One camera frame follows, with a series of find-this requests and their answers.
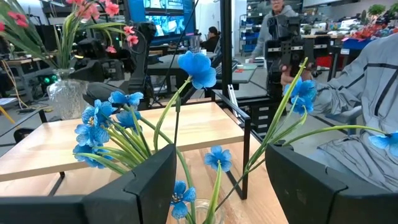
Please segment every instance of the glass vase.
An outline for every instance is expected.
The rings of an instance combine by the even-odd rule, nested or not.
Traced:
[[[70,74],[74,71],[74,68],[53,70],[57,81],[47,87],[50,102],[63,120],[81,118],[88,105],[83,99],[88,82],[71,79]]]
[[[210,200],[198,198],[195,200],[195,218],[196,224],[202,224],[206,220],[207,211],[209,209]],[[191,212],[191,205],[187,204],[188,211]],[[189,221],[186,219],[178,220],[178,224],[189,224]],[[223,208],[219,208],[216,213],[215,217],[211,224],[223,224],[224,223],[224,210]]]

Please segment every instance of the wooden table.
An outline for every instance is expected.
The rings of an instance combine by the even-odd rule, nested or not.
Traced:
[[[163,109],[141,111],[141,115],[156,124]],[[243,130],[216,104],[200,103],[181,107],[177,146],[181,151],[243,141]],[[0,157],[0,182],[37,175],[53,174],[87,167],[72,155],[76,146],[76,126],[80,119],[44,123]],[[142,124],[150,147],[153,130]],[[171,108],[162,131],[174,138],[175,108]],[[159,148],[167,143],[159,138]],[[113,142],[105,146],[117,147]]]
[[[251,137],[250,154],[253,154],[259,145],[259,142],[254,137]],[[242,169],[242,148],[242,142],[223,145],[223,149],[231,151],[233,163],[231,171],[236,175],[240,175]],[[183,152],[197,190],[197,198],[210,198],[216,179],[216,172],[204,165],[203,157],[208,151],[210,151],[210,148],[206,147],[200,150]],[[67,171],[65,180],[62,182],[56,195],[89,194],[117,177],[118,175],[109,169],[84,168]],[[56,174],[47,174],[1,182],[0,196],[48,195],[57,178]],[[179,162],[177,165],[177,180],[185,180],[185,174]],[[250,173],[249,185],[250,190],[247,200],[241,200],[239,195],[234,192],[226,203],[224,203],[224,223],[287,224],[286,217],[269,182],[265,164]],[[231,188],[231,182],[228,181],[226,174],[223,174],[219,202],[224,199]],[[167,224],[176,223],[169,216]]]

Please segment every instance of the blue artificial flower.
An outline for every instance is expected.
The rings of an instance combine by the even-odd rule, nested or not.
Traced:
[[[79,124],[75,129],[75,133],[78,134],[76,141],[79,143],[79,146],[94,146],[109,141],[108,132],[100,126]]]
[[[91,146],[85,145],[85,146],[79,146],[77,145],[74,149],[73,149],[73,153],[74,154],[78,154],[78,153],[90,153],[90,154],[95,154],[95,155],[99,155],[101,156],[101,152],[106,152],[103,149],[93,149]],[[103,156],[105,159],[112,159],[112,157],[110,156]],[[90,167],[98,167],[100,169],[105,168],[104,165],[100,164],[99,162],[97,162],[95,159],[86,157],[86,156],[81,156],[81,155],[75,155],[75,158],[77,159],[77,161],[81,162],[81,161],[85,161]]]
[[[369,141],[380,149],[389,150],[393,156],[398,157],[398,131],[392,134],[370,136]]]
[[[95,125],[95,126],[106,126],[106,120],[112,115],[116,109],[112,107],[112,104],[108,101],[101,102],[101,100],[95,100],[94,107],[87,107],[81,114],[81,120],[84,124]]]
[[[141,114],[138,111],[134,111],[137,120],[141,119]],[[130,111],[122,111],[116,115],[120,125],[125,128],[136,128],[136,124],[134,124],[134,119],[132,118],[132,114]]]
[[[311,113],[313,111],[313,103],[312,100],[307,97],[298,97],[296,104],[293,107],[293,112],[300,114],[300,116],[304,115],[305,109],[307,113]]]
[[[176,180],[174,185],[174,194],[172,195],[171,205],[174,205],[172,216],[175,219],[181,219],[187,216],[188,208],[184,202],[194,202],[197,198],[197,193],[194,187],[185,189],[187,186],[184,181]]]
[[[216,70],[210,66],[210,59],[202,53],[188,51],[178,56],[178,65],[192,77],[192,85],[197,90],[213,87],[217,82]]]
[[[221,163],[221,168],[224,172],[229,171],[232,166],[231,153],[229,150],[223,151],[221,146],[212,146],[211,153],[205,154],[205,164],[210,165],[214,170],[218,170],[218,161]]]
[[[139,100],[143,99],[143,97],[144,94],[142,94],[141,92],[133,93],[131,95],[123,95],[123,93],[119,91],[114,91],[111,93],[111,96],[108,100],[111,103],[122,103],[132,106],[138,106]]]
[[[285,86],[284,95],[287,93],[290,85]],[[297,80],[296,85],[291,94],[291,98],[295,98],[296,96],[305,97],[309,100],[313,100],[317,95],[317,89],[315,88],[315,82],[313,80],[305,80],[303,82],[302,78],[300,77]]]

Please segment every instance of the cable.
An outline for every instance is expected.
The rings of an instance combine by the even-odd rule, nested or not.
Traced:
[[[190,14],[190,16],[189,16],[189,19],[188,19],[188,21],[187,21],[187,25],[185,26],[184,31],[183,31],[183,32],[181,33],[181,35],[180,35],[180,38],[179,38],[179,40],[178,40],[178,42],[177,42],[177,47],[176,47],[175,50],[174,50],[174,54],[173,54],[172,61],[170,62],[169,69],[168,69],[167,72],[166,72],[166,76],[165,76],[165,78],[163,79],[163,82],[162,82],[162,84],[161,84],[161,86],[160,86],[160,88],[159,88],[159,91],[157,92],[157,95],[159,95],[160,91],[162,91],[162,88],[163,88],[163,86],[164,86],[165,83],[166,83],[166,79],[169,78],[169,73],[170,73],[170,70],[171,70],[171,68],[172,68],[175,55],[177,54],[178,44],[181,42],[182,37],[183,37],[184,34],[185,34],[185,31],[186,31],[186,29],[187,29],[187,27],[188,27],[189,22],[190,22],[191,19],[192,19],[193,13],[195,12],[195,9],[196,9],[198,3],[199,3],[199,0],[196,1],[195,5],[194,5],[194,7],[193,7],[193,9],[192,9],[192,12],[191,12],[191,14]]]

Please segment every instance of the man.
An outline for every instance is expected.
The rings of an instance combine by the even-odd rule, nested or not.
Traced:
[[[359,57],[344,68],[339,78],[317,83],[314,112],[340,114],[362,105],[366,126],[387,133],[398,130],[398,34],[368,44]],[[290,68],[282,67],[281,84],[290,83]],[[303,80],[312,79],[310,72]],[[376,186],[398,191],[398,157],[389,147],[379,149],[363,130],[360,135],[330,141],[318,147],[311,159]]]
[[[257,45],[251,54],[250,58],[251,63],[253,63],[256,57],[264,53],[263,52],[264,45],[268,40],[272,39],[272,36],[268,31],[268,25],[267,25],[268,19],[277,15],[284,15],[289,17],[297,16],[297,13],[293,11],[291,6],[284,5],[284,0],[271,0],[271,4],[272,4],[272,11],[268,13],[266,16],[264,16],[262,20],[260,35],[259,38],[257,39]]]
[[[206,41],[200,43],[200,47],[205,48],[208,52],[214,52],[217,47],[218,39],[220,38],[217,28],[210,27],[209,33],[207,33],[207,38],[208,39]]]

